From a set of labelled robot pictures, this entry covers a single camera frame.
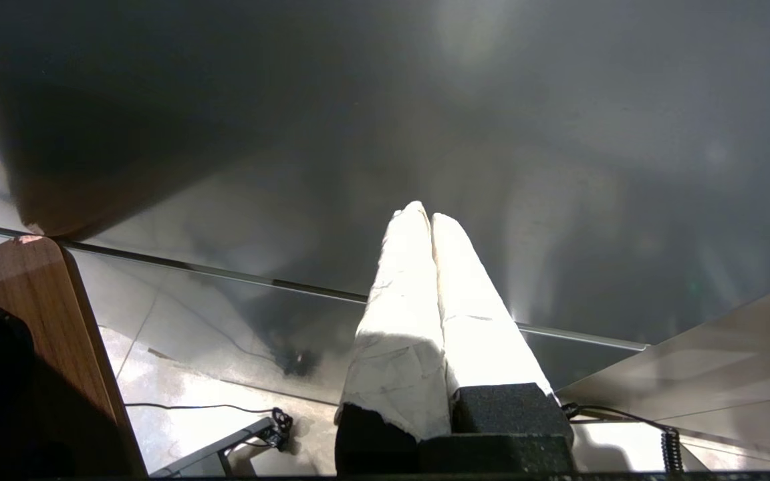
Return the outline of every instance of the white fabric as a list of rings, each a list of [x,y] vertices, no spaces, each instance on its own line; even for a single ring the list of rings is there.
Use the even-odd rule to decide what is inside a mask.
[[[460,387],[537,383],[553,390],[459,222],[434,214],[447,393]]]
[[[430,221],[416,201],[388,223],[340,405],[376,411],[418,441],[449,434],[443,345]]]

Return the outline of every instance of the black cable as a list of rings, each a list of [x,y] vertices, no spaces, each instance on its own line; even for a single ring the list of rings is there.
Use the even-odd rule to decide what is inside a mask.
[[[647,418],[641,418],[640,416],[629,414],[625,411],[620,411],[620,409],[605,408],[604,406],[596,406],[591,404],[581,406],[571,402],[569,404],[565,404],[561,408],[563,409],[563,413],[566,415],[566,418],[569,418],[569,420],[578,416],[578,414],[581,414],[582,411],[605,411],[607,413],[617,414],[618,416],[622,416],[624,418],[630,418],[630,420],[640,421],[656,429],[660,429],[661,454],[664,459],[665,471],[684,472],[684,468],[682,468],[682,444],[679,442],[679,431],[676,430],[676,428],[666,426],[666,424],[656,423],[655,421],[647,420]]]
[[[233,408],[233,409],[238,409],[243,413],[251,413],[251,414],[272,413],[272,418],[275,418],[275,421],[279,423],[279,426],[281,426],[282,421],[286,424],[286,421],[284,420],[286,420],[286,418],[289,418],[289,416],[287,416],[287,414],[284,414],[284,411],[281,411],[281,409],[279,408],[245,409],[245,408],[240,408],[239,406],[234,406],[233,404],[214,404],[211,406],[166,406],[163,404],[156,404],[155,402],[132,402],[132,403],[124,403],[124,405],[127,408],[160,408],[168,411],[171,411],[173,409]],[[250,430],[247,430],[247,431],[248,431],[248,434],[250,435],[254,434],[253,432],[250,432]],[[254,448],[272,448],[272,445],[270,444],[254,444],[254,442],[248,442],[248,441],[243,441],[242,444],[245,444]]]

